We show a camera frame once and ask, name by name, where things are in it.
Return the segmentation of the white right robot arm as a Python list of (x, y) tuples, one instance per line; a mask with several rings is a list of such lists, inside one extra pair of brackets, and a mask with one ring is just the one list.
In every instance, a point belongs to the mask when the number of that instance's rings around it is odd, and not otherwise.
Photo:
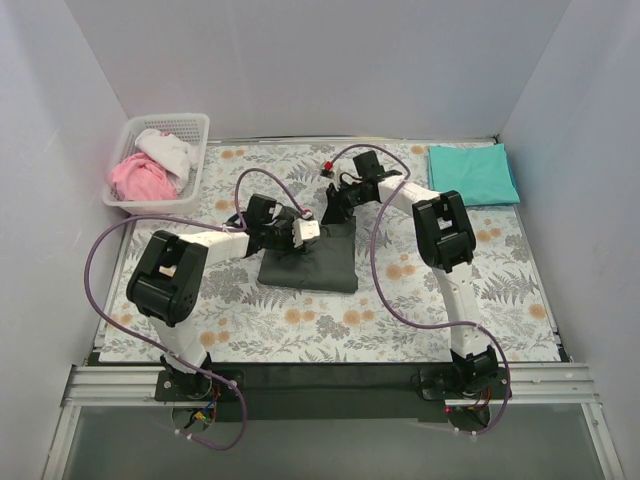
[(481, 326), (481, 315), (473, 286), (472, 261), (476, 238), (462, 197), (455, 191), (439, 193), (409, 181), (410, 173), (385, 170), (373, 150), (353, 159), (357, 174), (351, 183), (342, 179), (334, 160), (325, 163), (321, 175), (332, 184), (326, 190), (323, 219), (344, 222), (357, 206), (381, 204), (380, 214), (393, 207), (414, 223), (418, 252), (432, 270), (446, 308), (450, 330), (451, 366), (422, 385), (441, 395), (487, 399), (499, 377), (498, 354), (491, 335)]

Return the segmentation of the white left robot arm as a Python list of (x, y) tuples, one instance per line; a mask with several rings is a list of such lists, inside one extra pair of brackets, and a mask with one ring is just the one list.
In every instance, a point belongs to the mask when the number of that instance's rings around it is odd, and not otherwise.
[[(190, 318), (205, 268), (244, 259), (263, 249), (291, 252), (303, 244), (295, 239), (295, 223), (305, 218), (295, 208), (279, 207), (275, 199), (254, 194), (246, 210), (218, 229), (182, 235), (158, 230), (152, 234), (128, 282), (126, 296), (168, 349), (161, 363), (183, 395), (200, 400), (213, 386), (211, 373), (203, 369), (211, 364), (210, 356)], [(181, 360), (192, 365), (186, 367)]]

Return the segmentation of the dark grey t-shirt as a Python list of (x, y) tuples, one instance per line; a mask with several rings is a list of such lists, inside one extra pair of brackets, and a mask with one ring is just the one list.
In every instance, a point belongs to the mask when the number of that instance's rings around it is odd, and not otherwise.
[(267, 250), (257, 281), (296, 290), (355, 293), (356, 218), (342, 224), (321, 225), (320, 233), (305, 250), (289, 253)]

